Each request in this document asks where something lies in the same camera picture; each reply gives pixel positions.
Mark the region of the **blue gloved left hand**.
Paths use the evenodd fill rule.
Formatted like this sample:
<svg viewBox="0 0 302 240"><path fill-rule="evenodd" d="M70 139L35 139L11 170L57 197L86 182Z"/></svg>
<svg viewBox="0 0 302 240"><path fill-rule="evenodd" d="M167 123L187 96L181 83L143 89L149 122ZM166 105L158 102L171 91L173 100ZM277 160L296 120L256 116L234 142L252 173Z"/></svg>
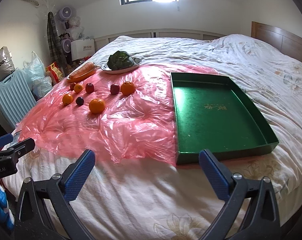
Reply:
<svg viewBox="0 0 302 240"><path fill-rule="evenodd" d="M14 222L14 216L9 208L7 195L4 188L0 185L0 223L2 223L9 232L12 232Z"/></svg>

